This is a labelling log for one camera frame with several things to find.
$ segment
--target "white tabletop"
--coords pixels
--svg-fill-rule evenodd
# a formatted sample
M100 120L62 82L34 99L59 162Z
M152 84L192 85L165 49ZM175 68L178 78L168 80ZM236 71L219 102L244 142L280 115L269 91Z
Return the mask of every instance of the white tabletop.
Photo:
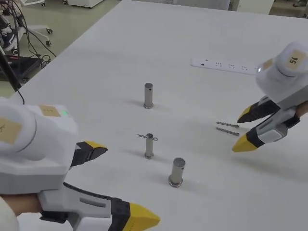
M263 95L253 76L192 67L190 58L257 65L291 41L307 44L307 28L304 19L124 0L21 93L27 104L66 105L80 140L109 148L72 169L67 182L149 208L161 217L152 230L305 230L308 119L280 142L233 153L237 138L215 122L236 122ZM151 110L142 106L147 82ZM136 137L146 133L159 139L152 160ZM177 189L167 181L175 157L186 161ZM36 215L20 221L23 230L70 230Z

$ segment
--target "human hand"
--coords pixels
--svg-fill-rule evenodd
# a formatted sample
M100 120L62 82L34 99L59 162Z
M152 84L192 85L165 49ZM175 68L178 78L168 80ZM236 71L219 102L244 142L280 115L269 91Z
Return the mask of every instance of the human hand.
M22 213L39 213L42 211L36 194L2 195L1 197L16 216Z
M308 113L308 101L303 102L296 108L296 115L300 118L304 114Z

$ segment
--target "metal cylinder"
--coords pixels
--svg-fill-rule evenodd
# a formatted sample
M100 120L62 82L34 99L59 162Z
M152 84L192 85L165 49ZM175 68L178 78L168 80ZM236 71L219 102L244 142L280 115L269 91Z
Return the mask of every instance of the metal cylinder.
M153 153L153 134L151 133L148 133L146 134L145 136L145 158L147 159L152 159L153 156L154 156L154 153Z
M183 158L175 158L173 160L172 172L169 176L169 184L172 187L179 187L183 183L183 171L185 168L185 160Z
M153 108L153 84L146 83L144 85L144 108L151 109Z

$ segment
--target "yellow fingertip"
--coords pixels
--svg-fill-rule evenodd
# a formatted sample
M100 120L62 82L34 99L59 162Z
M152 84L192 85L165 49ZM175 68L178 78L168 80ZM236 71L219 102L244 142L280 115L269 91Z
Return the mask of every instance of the yellow fingertip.
M130 203L130 217L123 231L143 231L158 225L160 218L148 209Z
M242 116L244 116L245 114L247 114L247 113L250 111L250 108L251 108L251 106L247 107L247 108L243 111L243 113L241 114L241 116L239 117L239 119L241 119Z
M85 141L85 143L90 145L92 148L106 148L105 146L103 146L99 143L93 142L93 141Z
M257 147L255 147L251 142L248 141L247 136L245 134L238 139L236 144L233 146L232 151L234 151L235 153L239 153L239 152L250 152L256 149Z

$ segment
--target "power strip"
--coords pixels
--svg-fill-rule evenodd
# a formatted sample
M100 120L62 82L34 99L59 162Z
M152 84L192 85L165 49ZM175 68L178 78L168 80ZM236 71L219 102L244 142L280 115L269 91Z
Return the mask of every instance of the power strip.
M256 75L257 67L246 64L235 64L233 62L213 61L210 59L191 59L191 65L221 71L230 71L247 75Z

